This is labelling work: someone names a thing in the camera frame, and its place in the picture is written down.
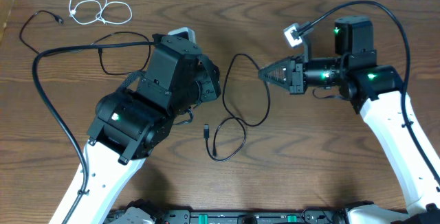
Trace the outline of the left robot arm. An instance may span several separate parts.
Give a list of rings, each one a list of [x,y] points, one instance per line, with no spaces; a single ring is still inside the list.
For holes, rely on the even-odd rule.
[[[102,223],[130,178],[166,139],[175,118],[221,95],[219,68],[182,27],[156,35],[146,71],[130,74],[96,105],[83,155],[51,223]],[[81,190],[85,173],[89,180]]]

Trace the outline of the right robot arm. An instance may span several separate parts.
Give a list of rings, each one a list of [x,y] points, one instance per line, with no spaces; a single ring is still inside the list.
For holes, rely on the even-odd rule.
[[[396,69],[377,64],[371,20],[367,16],[336,19],[334,33],[334,57],[312,58],[311,43],[304,36],[299,40],[303,53],[258,73],[261,80],[292,95],[304,94],[308,87],[338,87],[340,97],[351,103],[379,140],[398,178],[406,213],[363,201],[334,212],[331,222],[438,223],[439,157],[415,117]]]

